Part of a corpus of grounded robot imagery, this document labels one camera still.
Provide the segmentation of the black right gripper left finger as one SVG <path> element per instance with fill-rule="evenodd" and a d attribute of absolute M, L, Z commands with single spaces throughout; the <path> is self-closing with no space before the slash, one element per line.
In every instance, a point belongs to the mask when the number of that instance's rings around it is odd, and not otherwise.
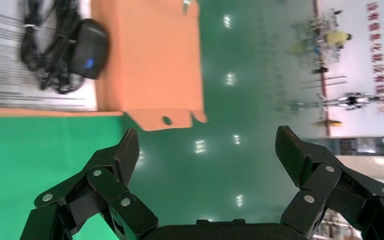
<path fill-rule="evenodd" d="M 145 239 L 159 220 L 128 187 L 139 154 L 132 128 L 118 144 L 97 150 L 82 170 L 36 197 L 21 239 L 71 240 L 95 215 L 120 240 Z"/>

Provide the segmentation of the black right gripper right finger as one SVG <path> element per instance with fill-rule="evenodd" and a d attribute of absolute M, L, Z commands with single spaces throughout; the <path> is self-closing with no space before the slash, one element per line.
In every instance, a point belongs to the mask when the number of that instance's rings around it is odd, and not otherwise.
<path fill-rule="evenodd" d="M 350 169 L 325 146 L 278 127 L 275 152 L 299 189 L 280 222 L 311 238 L 327 210 L 339 213 L 364 240 L 384 240 L 384 183 Z"/>

